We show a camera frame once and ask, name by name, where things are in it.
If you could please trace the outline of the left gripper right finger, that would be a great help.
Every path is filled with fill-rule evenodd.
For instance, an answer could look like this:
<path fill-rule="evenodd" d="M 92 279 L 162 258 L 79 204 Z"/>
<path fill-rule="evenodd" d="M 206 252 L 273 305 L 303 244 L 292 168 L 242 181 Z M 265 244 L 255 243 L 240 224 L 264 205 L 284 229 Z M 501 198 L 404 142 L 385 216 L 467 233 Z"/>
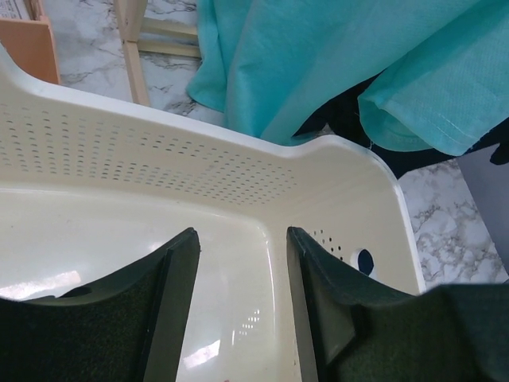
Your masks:
<path fill-rule="evenodd" d="M 413 296 L 286 233 L 304 381 L 505 381 L 507 284 L 445 284 Z"/>

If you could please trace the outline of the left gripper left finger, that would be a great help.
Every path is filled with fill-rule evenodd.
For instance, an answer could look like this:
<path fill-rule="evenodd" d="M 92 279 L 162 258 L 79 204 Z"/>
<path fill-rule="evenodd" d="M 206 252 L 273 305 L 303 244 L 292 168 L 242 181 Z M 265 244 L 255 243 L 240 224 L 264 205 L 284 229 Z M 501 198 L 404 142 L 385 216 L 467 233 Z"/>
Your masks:
<path fill-rule="evenodd" d="M 199 264 L 187 228 L 60 297 L 1 301 L 4 381 L 174 381 Z"/>

